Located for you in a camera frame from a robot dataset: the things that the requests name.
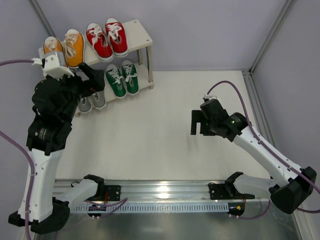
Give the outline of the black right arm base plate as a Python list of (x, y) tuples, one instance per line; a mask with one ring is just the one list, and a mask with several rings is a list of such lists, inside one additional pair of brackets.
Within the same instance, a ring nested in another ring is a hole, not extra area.
[(208, 184), (209, 196), (211, 200), (230, 200), (232, 197), (226, 189), (225, 183)]

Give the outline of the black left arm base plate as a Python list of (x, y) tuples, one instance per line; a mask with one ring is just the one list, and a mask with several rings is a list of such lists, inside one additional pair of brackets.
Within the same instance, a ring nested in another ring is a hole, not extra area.
[(105, 185), (104, 194), (102, 195), (104, 202), (118, 202), (121, 199), (120, 185)]

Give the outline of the green canvas sneaker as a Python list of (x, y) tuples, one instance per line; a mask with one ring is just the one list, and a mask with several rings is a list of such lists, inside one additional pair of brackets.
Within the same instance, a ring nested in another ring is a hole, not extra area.
[(106, 81), (109, 83), (116, 98), (124, 98), (127, 94), (123, 75), (115, 64), (109, 64), (105, 71)]
[(128, 93), (130, 95), (136, 95), (139, 92), (139, 81), (136, 66), (132, 61), (125, 59), (121, 64), (121, 71)]

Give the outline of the red canvas sneaker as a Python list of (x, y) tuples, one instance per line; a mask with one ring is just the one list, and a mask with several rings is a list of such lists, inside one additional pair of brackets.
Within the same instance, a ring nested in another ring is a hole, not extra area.
[(114, 17), (105, 21), (105, 31), (116, 57), (123, 58), (128, 55), (128, 44), (123, 24)]
[(89, 45), (102, 62), (111, 62), (113, 60), (113, 50), (99, 24), (90, 23), (86, 28), (85, 36)]

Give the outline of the orange canvas sneaker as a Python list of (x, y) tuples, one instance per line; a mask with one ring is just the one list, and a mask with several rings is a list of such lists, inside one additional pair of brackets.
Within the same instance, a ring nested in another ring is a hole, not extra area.
[(49, 54), (51, 52), (59, 52), (62, 55), (62, 62), (64, 66), (67, 67), (67, 63), (65, 61), (64, 49), (61, 42), (54, 36), (48, 36), (43, 43), (43, 51), (45, 54)]
[(77, 69), (85, 61), (86, 44), (83, 35), (76, 29), (69, 29), (63, 43), (67, 65), (71, 69)]

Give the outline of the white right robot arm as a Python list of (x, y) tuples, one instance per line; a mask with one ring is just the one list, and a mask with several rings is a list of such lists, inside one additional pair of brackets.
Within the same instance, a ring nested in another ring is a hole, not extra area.
[(244, 115), (229, 115), (218, 99), (207, 99), (199, 110), (191, 111), (191, 135), (196, 135), (197, 128), (203, 136), (219, 136), (242, 148), (270, 175), (259, 178), (235, 172), (225, 180), (228, 191), (268, 199), (282, 212), (292, 214), (315, 189), (317, 173), (312, 167), (302, 168), (289, 160)]

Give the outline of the grey canvas sneaker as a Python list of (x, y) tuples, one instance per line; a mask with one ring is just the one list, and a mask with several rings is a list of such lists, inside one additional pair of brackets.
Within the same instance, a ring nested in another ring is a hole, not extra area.
[(101, 110), (106, 106), (104, 91), (96, 91), (92, 94), (93, 105), (96, 109)]
[(82, 97), (78, 104), (79, 114), (87, 114), (91, 111), (91, 103), (88, 97)]

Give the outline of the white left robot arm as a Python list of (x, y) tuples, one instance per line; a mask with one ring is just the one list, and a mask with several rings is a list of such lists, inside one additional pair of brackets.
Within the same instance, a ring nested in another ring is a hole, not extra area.
[(79, 68), (87, 80), (74, 72), (59, 78), (48, 74), (35, 86), (32, 96), (35, 118), (28, 128), (24, 152), (29, 161), (25, 192), (20, 208), (8, 222), (39, 235), (61, 230), (74, 207), (103, 196), (105, 190), (104, 179), (89, 174), (66, 193), (53, 196), (56, 172), (78, 104), (81, 98), (105, 88), (103, 70), (85, 63)]

